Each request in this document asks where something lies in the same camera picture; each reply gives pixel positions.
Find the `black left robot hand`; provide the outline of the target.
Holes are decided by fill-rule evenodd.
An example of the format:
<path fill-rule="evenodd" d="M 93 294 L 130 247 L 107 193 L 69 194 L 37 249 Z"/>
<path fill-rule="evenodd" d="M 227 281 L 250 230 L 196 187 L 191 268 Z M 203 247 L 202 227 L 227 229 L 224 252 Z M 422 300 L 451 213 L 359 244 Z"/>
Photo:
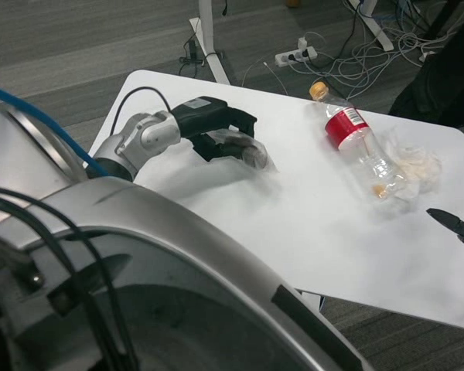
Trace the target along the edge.
<path fill-rule="evenodd" d="M 171 110 L 182 138 L 205 161 L 233 157 L 246 165 L 263 169 L 269 157 L 265 146 L 254 139 L 257 118 L 230 107 L 224 100 L 198 97 Z"/>

